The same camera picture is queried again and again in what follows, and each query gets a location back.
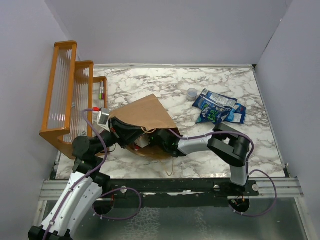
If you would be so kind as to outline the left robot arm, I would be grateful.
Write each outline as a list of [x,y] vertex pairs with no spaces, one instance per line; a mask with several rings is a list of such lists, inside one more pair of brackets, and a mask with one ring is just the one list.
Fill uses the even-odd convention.
[[143,127],[113,117],[109,130],[95,137],[78,136],[72,142],[74,167],[59,200],[40,226],[32,226],[30,240],[71,240],[82,219],[98,198],[115,192],[110,176],[100,173],[106,158],[97,154],[119,144],[126,147],[143,134]]

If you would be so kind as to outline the blue green snack bag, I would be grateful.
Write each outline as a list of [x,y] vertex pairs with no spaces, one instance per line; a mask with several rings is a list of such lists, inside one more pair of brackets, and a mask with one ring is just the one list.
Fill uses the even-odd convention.
[[228,117],[230,113],[230,109],[218,107],[218,106],[210,106],[208,104],[205,104],[201,110],[200,115],[196,119],[195,123],[206,123],[211,122],[214,125],[219,124],[225,120],[225,118]]

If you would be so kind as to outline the dark blue snack bag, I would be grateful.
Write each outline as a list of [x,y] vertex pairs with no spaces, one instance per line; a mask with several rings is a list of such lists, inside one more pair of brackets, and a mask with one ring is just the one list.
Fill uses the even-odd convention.
[[246,120],[246,113],[247,108],[240,103],[236,103],[225,118],[225,121],[235,124],[244,124]]

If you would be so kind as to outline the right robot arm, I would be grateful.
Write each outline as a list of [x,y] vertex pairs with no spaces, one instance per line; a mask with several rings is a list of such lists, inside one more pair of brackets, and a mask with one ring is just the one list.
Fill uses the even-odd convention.
[[181,136],[171,129],[156,130],[150,143],[174,158],[211,151],[230,166],[230,191],[240,196],[248,189],[249,158],[254,143],[244,133],[223,123],[197,136]]

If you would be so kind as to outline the light blue snack bag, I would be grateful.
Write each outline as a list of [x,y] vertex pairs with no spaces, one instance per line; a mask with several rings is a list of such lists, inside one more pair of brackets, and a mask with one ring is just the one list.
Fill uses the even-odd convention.
[[224,96],[205,88],[192,104],[192,106],[203,109],[205,105],[208,105],[210,107],[218,107],[231,110],[237,102],[238,100],[236,98]]

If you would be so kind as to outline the brown paper bag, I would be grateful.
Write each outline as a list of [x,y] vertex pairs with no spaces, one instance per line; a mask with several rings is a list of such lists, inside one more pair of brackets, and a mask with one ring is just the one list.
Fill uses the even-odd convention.
[[[111,111],[110,117],[116,117],[125,124],[138,127],[146,135],[162,129],[171,129],[176,134],[180,133],[177,125],[154,94]],[[164,161],[171,157],[158,146],[149,145],[135,149],[134,144],[130,143],[126,149],[137,156],[160,161],[165,173],[169,177],[172,176],[174,171],[168,172],[164,164]]]

